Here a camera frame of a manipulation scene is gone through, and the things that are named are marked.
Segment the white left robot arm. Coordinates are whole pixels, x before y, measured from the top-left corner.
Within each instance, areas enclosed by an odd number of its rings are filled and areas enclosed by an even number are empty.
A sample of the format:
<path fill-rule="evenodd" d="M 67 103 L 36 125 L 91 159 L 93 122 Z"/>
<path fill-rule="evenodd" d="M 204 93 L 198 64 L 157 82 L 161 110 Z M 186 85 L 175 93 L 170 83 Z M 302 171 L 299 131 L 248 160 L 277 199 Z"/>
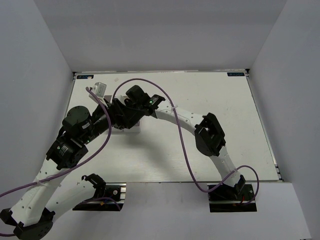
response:
<path fill-rule="evenodd" d="M 4 197 L 26 189 L 14 206 L 0 212 L 1 220 L 14 227 L 12 237 L 40 240 L 49 232 L 56 212 L 48 209 L 47 203 L 68 174 L 102 151 L 106 146 L 105 142 L 90 157 L 82 160 L 88 153 L 87 145 L 111 127 L 111 117 L 104 104 L 98 106 L 93 113 L 84 106 L 75 106 L 68 111 L 33 182 L 1 194 Z"/>

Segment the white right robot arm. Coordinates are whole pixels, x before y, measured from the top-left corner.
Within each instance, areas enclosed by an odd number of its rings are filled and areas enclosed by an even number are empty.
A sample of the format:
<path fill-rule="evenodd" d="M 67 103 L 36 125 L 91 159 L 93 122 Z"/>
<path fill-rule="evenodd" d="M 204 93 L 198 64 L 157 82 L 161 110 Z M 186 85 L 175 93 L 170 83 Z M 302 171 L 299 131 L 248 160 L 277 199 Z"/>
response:
<path fill-rule="evenodd" d="M 142 117 L 151 116 L 191 133 L 197 150 L 210 158 L 222 178 L 209 192 L 219 191 L 233 200 L 243 195 L 246 180 L 229 156 L 224 130 L 213 113 L 200 115 L 184 110 L 175 106 L 167 93 L 149 96 L 138 85 L 131 87 L 125 97 L 113 95 L 111 105 L 119 129 L 130 129 Z"/>

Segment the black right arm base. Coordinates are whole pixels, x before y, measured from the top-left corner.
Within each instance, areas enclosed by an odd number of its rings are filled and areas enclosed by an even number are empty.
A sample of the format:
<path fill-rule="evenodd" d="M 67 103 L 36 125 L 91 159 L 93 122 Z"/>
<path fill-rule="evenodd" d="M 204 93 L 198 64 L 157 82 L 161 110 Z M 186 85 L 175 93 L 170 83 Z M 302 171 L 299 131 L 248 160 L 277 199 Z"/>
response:
<path fill-rule="evenodd" d="M 251 184 L 245 184 L 240 194 L 223 191 L 219 186 L 215 191 L 208 193 L 209 210 L 211 213 L 249 213 L 257 212 L 256 202 L 252 200 L 254 189 Z"/>

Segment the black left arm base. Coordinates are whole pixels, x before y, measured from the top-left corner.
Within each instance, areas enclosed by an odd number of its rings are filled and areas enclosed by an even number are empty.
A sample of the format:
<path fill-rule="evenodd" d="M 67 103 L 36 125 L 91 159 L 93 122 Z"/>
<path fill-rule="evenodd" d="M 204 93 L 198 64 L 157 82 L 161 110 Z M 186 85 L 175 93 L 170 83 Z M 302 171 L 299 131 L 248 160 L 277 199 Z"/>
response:
<path fill-rule="evenodd" d="M 106 183 L 102 177 L 92 173 L 83 175 L 81 182 L 89 184 L 92 197 L 77 204 L 73 211 L 119 212 L 125 202 L 125 183 Z"/>

